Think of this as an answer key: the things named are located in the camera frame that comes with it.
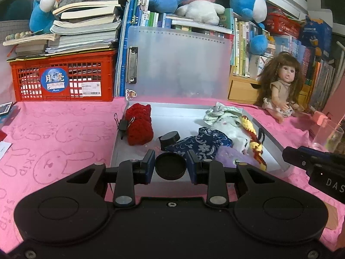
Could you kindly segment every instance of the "black bottle cap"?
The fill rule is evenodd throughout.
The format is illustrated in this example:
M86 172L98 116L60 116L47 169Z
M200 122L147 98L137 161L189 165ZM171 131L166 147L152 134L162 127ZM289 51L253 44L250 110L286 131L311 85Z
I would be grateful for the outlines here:
M185 174L186 168L186 160L179 154L166 152L156 158L156 172L165 180L180 179Z
M178 140L180 140L180 135L177 131L171 131L158 137L160 141L160 149L165 151L165 147L175 144Z

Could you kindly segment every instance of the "blue box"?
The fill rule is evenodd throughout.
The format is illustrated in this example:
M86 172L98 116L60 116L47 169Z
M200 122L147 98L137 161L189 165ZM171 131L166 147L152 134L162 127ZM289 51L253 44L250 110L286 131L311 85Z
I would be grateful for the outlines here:
M303 46L315 48L315 55L329 60L332 28L322 19L310 19L301 27L300 41Z

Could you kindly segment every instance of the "red basket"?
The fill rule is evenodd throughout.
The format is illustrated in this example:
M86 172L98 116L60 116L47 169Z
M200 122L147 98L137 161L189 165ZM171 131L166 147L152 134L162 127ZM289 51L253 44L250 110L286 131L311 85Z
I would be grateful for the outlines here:
M10 62L16 100L112 101L114 54L111 50ZM54 84L51 76L56 75L59 82Z
M268 7L266 20L263 22L265 29L272 34L290 35L298 39L301 26L290 19L276 7Z

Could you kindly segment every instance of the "pink towel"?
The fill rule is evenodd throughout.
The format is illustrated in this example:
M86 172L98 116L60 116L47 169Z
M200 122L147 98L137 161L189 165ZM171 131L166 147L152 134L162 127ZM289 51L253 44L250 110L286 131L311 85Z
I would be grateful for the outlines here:
M185 100L185 104L214 105L215 100ZM94 162L110 163L116 137L114 113L122 117L123 98L112 103L25 102L20 112L3 127L5 141L13 145L0 160L0 249L9 252L21 241L14 224L13 209L28 194L74 173ZM306 145L310 122L288 118L282 125L263 110L243 104L284 147ZM339 227L325 229L322 242L333 249L344 218L344 205L307 184L305 173L295 168L288 182L313 193L338 209ZM236 200L230 190L231 200Z

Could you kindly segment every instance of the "red crocheted item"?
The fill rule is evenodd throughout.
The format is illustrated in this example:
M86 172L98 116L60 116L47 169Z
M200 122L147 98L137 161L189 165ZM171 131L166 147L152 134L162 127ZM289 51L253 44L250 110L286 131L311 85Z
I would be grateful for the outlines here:
M130 121L134 117L134 121L127 129L128 144L144 145L153 139L153 130L151 124L151 106L135 103L125 114L125 119Z

